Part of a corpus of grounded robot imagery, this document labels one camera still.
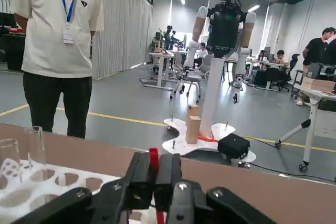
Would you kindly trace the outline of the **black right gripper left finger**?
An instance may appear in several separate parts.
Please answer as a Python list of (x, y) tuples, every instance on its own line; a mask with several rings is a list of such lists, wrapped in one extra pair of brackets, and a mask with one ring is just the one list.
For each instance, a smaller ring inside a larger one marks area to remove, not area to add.
[(155, 184), (149, 153), (134, 153), (126, 175), (93, 194), (77, 187), (16, 220), (16, 223), (119, 223), (123, 211), (150, 206)]

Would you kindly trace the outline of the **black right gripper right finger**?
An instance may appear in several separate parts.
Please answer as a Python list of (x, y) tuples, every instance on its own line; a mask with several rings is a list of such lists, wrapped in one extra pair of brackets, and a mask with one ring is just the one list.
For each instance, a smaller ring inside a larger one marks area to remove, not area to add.
[(227, 188), (203, 192), (199, 183), (182, 178), (179, 154), (160, 156), (154, 198), (166, 223), (274, 223)]

